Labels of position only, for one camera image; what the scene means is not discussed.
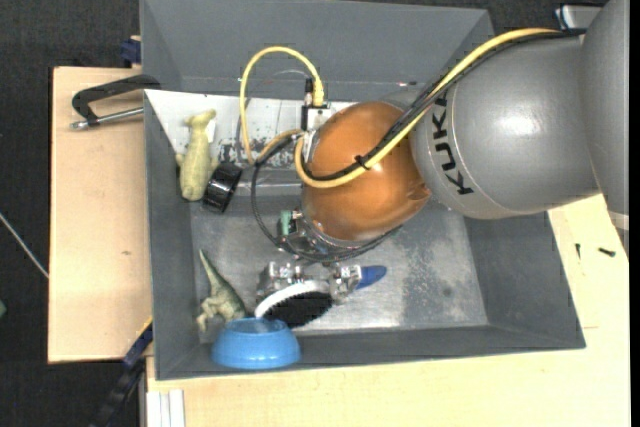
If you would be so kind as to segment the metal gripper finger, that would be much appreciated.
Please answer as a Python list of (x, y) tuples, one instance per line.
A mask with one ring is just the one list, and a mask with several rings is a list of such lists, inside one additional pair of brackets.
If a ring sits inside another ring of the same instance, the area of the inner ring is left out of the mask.
[(302, 279), (302, 266), (298, 262), (269, 262), (260, 272), (256, 285), (256, 302)]
[(360, 265), (332, 265), (328, 278), (330, 298), (336, 304), (343, 303), (361, 281)]

